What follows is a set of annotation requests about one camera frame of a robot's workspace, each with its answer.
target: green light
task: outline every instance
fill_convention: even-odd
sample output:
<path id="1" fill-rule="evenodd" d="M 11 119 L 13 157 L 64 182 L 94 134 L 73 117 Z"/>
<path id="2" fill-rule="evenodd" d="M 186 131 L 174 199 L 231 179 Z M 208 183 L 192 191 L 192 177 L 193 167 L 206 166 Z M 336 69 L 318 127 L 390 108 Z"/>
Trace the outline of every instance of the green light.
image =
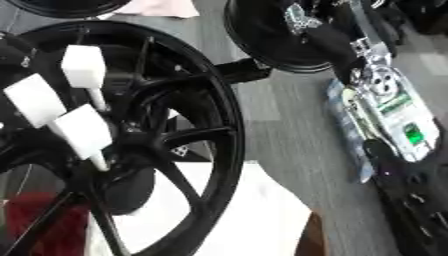
<path id="1" fill-rule="evenodd" d="M 406 137 L 412 145 L 417 145 L 425 139 L 423 134 L 420 132 L 420 129 L 418 129 L 417 125 L 415 124 L 406 125 L 406 127 L 404 128 L 404 132 L 406 133 Z"/>

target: screw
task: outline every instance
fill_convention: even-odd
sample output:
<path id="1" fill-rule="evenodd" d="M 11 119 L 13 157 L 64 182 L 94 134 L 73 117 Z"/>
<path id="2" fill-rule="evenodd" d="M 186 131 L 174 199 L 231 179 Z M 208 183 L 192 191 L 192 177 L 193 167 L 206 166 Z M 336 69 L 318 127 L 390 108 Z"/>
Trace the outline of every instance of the screw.
<path id="1" fill-rule="evenodd" d="M 24 68 L 28 68 L 30 66 L 30 58 L 25 57 L 20 65 Z"/>
<path id="2" fill-rule="evenodd" d="M 67 159 L 67 167 L 68 167 L 68 168 L 72 168 L 73 165 L 74 165 L 74 162 L 75 162 L 75 159 L 74 159 L 73 157 L 69 157 L 69 158 Z"/>
<path id="3" fill-rule="evenodd" d="M 109 164 L 110 164 L 110 165 L 114 165 L 114 164 L 116 164 L 117 162 L 118 162 L 118 159 L 117 159 L 116 156 L 111 157 L 110 160 L 109 160 Z"/>
<path id="4" fill-rule="evenodd" d="M 112 111 L 112 107 L 109 104 L 106 104 L 106 108 L 104 109 L 104 112 L 110 112 Z"/>
<path id="5" fill-rule="evenodd" d="M 138 132 L 140 129 L 138 127 L 138 125 L 134 122 L 129 123 L 128 127 L 126 127 L 126 131 L 127 132 Z"/>

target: white fabric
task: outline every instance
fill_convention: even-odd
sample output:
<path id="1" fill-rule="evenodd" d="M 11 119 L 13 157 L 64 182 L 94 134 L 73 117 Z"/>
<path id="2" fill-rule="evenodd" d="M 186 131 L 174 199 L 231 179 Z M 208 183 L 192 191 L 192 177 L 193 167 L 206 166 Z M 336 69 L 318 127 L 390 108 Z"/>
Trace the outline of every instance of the white fabric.
<path id="1" fill-rule="evenodd" d="M 132 0 L 127 5 L 114 11 L 114 13 L 179 18 L 199 16 L 199 12 L 191 0 Z M 107 19 L 112 15 L 105 14 L 98 18 Z"/>
<path id="2" fill-rule="evenodd" d="M 208 163 L 179 164 L 187 179 L 203 191 Z M 156 175 L 150 200 L 130 216 L 114 217 L 128 249 L 136 253 L 175 227 L 189 211 L 183 195 L 163 175 Z M 244 165 L 241 181 L 225 213 L 196 256 L 293 256 L 311 210 L 271 179 L 257 163 Z M 90 218 L 86 256 L 112 255 Z"/>

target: metal bracket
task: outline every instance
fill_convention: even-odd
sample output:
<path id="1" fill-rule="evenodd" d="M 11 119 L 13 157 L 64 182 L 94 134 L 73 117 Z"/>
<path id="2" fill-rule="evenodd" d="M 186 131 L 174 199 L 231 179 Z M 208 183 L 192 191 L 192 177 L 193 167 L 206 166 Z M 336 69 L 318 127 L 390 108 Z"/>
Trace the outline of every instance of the metal bracket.
<path id="1" fill-rule="evenodd" d="M 235 62 L 216 65 L 229 84 L 246 83 L 268 78 L 272 68 L 247 58 Z"/>
<path id="2" fill-rule="evenodd" d="M 288 7 L 284 15 L 286 24 L 294 35 L 302 34 L 306 28 L 317 28 L 322 25 L 320 20 L 306 16 L 305 10 L 297 3 Z"/>
<path id="3" fill-rule="evenodd" d="M 371 49 L 370 41 L 367 37 L 360 38 L 350 43 L 357 57 L 362 57 Z"/>

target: red object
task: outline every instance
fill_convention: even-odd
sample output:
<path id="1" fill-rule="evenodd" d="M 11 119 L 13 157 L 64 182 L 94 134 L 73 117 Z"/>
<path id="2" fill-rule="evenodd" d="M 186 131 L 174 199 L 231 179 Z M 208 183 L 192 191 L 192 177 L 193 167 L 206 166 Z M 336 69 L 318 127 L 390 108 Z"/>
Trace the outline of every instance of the red object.
<path id="1" fill-rule="evenodd" d="M 54 199 L 49 193 L 23 193 L 5 205 L 6 225 L 14 239 L 27 230 L 29 225 Z M 68 209 L 34 245 L 32 256 L 82 256 L 86 238 L 88 208 L 77 206 Z"/>

